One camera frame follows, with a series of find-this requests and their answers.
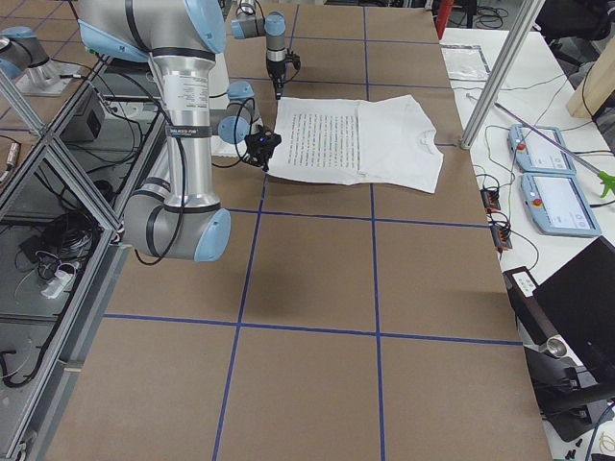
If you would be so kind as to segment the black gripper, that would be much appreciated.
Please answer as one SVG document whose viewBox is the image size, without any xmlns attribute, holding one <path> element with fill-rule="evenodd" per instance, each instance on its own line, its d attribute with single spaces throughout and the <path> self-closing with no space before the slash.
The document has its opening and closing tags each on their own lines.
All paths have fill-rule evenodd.
<svg viewBox="0 0 615 461">
<path fill-rule="evenodd" d="M 243 161 L 263 172 L 269 171 L 269 161 L 277 146 L 282 143 L 282 137 L 263 125 L 257 125 L 257 131 L 245 137 L 246 153 Z"/>
<path fill-rule="evenodd" d="M 292 78 L 287 78 L 287 66 L 291 64 L 298 73 L 301 69 L 301 58 L 288 48 L 266 50 L 266 70 L 274 88 L 276 100 L 283 96 L 283 88 Z"/>
</svg>

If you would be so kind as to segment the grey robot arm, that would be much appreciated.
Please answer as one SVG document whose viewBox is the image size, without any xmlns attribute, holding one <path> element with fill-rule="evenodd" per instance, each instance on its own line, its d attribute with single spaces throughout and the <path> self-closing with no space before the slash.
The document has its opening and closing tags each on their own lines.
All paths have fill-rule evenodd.
<svg viewBox="0 0 615 461">
<path fill-rule="evenodd" d="M 124 211 L 125 239 L 140 262 L 215 261 L 231 214 L 214 193 L 211 139 L 245 143 L 238 161 L 266 170 L 281 137 L 265 127 L 252 88 L 229 84 L 226 29 L 215 1 L 82 1 L 84 45 L 146 63 L 160 92 L 166 144 Z"/>
<path fill-rule="evenodd" d="M 235 39 L 265 38 L 265 67 L 276 100 L 302 67 L 301 58 L 286 46 L 286 21 L 282 12 L 264 14 L 259 1 L 238 1 L 231 21 Z"/>
</svg>

